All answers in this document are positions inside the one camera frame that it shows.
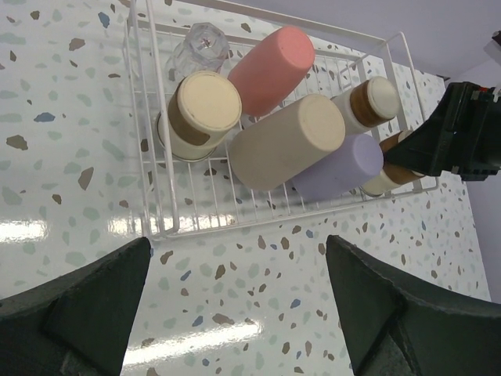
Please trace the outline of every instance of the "countertop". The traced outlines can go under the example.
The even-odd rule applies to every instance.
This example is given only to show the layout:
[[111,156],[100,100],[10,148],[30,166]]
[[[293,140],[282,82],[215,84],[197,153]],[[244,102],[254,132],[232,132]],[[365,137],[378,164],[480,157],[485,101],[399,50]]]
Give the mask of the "countertop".
[[[275,30],[171,3],[156,2],[166,22],[210,20],[258,38]],[[142,197],[121,51],[128,1],[4,0],[2,15],[5,298],[141,236]],[[413,118],[415,93],[404,69],[396,71]],[[430,114],[443,81],[417,76]],[[432,193],[156,242],[123,374],[352,374],[324,256],[330,234],[438,286],[489,300],[467,187],[443,174]]]

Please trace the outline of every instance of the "pink cup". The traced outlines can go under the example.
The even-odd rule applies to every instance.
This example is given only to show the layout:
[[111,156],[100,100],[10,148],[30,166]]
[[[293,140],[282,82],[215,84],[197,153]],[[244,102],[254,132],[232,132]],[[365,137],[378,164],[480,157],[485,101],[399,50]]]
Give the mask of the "pink cup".
[[229,73],[242,99],[242,111],[269,114],[296,88],[315,61],[309,37],[285,26],[256,45]]

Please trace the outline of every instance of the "speckled table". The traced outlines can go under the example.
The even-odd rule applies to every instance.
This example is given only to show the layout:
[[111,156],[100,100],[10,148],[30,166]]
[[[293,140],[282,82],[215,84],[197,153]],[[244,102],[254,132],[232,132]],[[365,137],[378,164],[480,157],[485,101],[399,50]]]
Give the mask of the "speckled table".
[[[274,30],[171,3],[155,6],[172,24],[210,20],[257,38]],[[141,235],[139,152],[121,51],[127,7],[128,0],[2,0],[1,297]],[[415,92],[405,69],[396,71],[405,115],[414,119]],[[430,114],[443,82],[422,72],[418,79]],[[489,300],[466,185],[444,174],[439,190],[400,201],[155,244],[123,374],[350,375],[323,256],[332,233]]]

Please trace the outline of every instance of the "beige container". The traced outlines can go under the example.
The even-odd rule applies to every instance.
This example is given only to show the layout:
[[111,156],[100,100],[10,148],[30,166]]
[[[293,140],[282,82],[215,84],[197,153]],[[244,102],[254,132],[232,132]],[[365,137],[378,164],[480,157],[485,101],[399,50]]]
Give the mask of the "beige container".
[[325,96],[310,94],[236,135],[229,161],[253,190],[273,190],[341,146],[341,112]]
[[[242,103],[230,81],[201,70],[181,82],[167,112],[172,153],[184,161],[200,161],[212,154],[238,122]],[[160,116],[157,129],[164,145]]]
[[397,116],[398,92],[389,80],[374,77],[331,99],[343,114],[346,135],[365,133]]
[[[412,132],[413,131],[402,131],[392,137],[385,139],[384,141],[381,141],[380,147],[383,153],[386,153],[393,146],[396,146],[398,143],[403,141]],[[376,176],[369,182],[365,183],[362,186],[362,189],[369,196],[378,197],[381,194],[399,188],[404,184],[421,179],[423,176],[424,175],[415,171],[411,171],[407,168],[384,162],[383,169],[381,170],[379,176]]]

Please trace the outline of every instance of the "wire basket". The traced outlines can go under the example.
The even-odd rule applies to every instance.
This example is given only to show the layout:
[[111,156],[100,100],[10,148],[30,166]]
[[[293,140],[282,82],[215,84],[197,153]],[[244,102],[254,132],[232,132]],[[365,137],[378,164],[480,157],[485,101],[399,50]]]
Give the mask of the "wire basket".
[[[275,24],[294,25],[307,31],[323,32],[332,38],[362,40],[374,46],[366,54],[350,49],[316,49],[312,69],[273,112],[309,93],[317,92],[328,97],[339,95],[374,75],[384,76],[398,87],[395,75],[397,66],[391,60],[388,43],[399,40],[406,50],[409,65],[406,69],[410,69],[411,85],[416,94],[413,100],[419,104],[420,119],[415,122],[421,124],[425,119],[416,74],[402,33],[384,40],[219,0],[183,2],[252,16]],[[164,134],[168,137],[166,103],[173,92],[166,92],[164,86],[164,64],[189,29],[155,23],[151,0],[146,0],[146,9],[147,17],[140,20],[135,1],[132,1],[124,38],[124,58],[130,75],[133,119],[142,173],[142,228],[145,236],[159,240],[242,228],[355,208],[368,202],[407,197],[438,188],[438,179],[426,177],[381,197],[367,197],[360,189],[355,189],[334,200],[315,203],[303,201],[289,183],[269,192],[249,190],[232,174],[228,159],[228,145],[235,134],[259,120],[247,115],[242,116],[238,125],[226,136],[225,142],[208,159],[197,163],[175,160],[171,154],[170,140],[166,139],[165,149],[159,144],[156,127],[164,127]],[[227,34],[226,37],[231,50],[221,71],[225,76],[260,42],[235,35]],[[411,127],[401,108],[396,119],[375,128],[371,135],[379,142],[406,129]]]

